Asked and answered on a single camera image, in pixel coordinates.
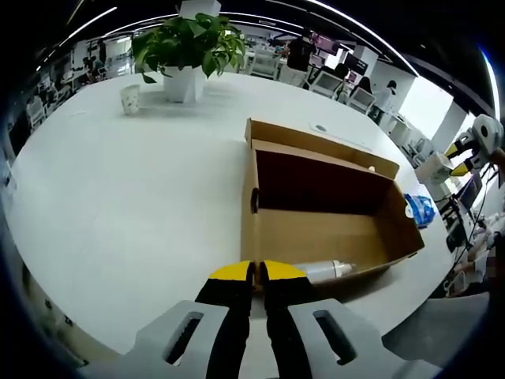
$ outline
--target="white table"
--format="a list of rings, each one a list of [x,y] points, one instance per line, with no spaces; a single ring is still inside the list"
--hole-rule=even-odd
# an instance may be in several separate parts
[[[139,328],[195,298],[211,272],[238,261],[248,117],[309,133],[325,126],[339,141],[399,163],[405,193],[426,194],[377,125],[323,96],[225,73],[207,83],[197,105],[168,104],[161,84],[142,84],[149,108],[126,117],[119,90],[141,82],[134,75],[89,85],[58,108],[17,157],[17,191],[6,205],[38,283],[83,330],[120,353]],[[347,303],[382,335],[451,267],[441,218],[421,233],[422,251]],[[254,346],[267,337],[254,332],[264,325],[261,315],[252,316]]]

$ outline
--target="cardboard box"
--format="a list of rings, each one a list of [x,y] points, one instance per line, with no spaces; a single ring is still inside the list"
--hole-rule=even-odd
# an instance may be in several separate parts
[[[394,181],[396,163],[251,119],[245,139],[250,154],[242,259],[337,259],[356,265],[341,278],[347,279],[385,269],[424,247],[414,220],[406,217],[406,201]]]

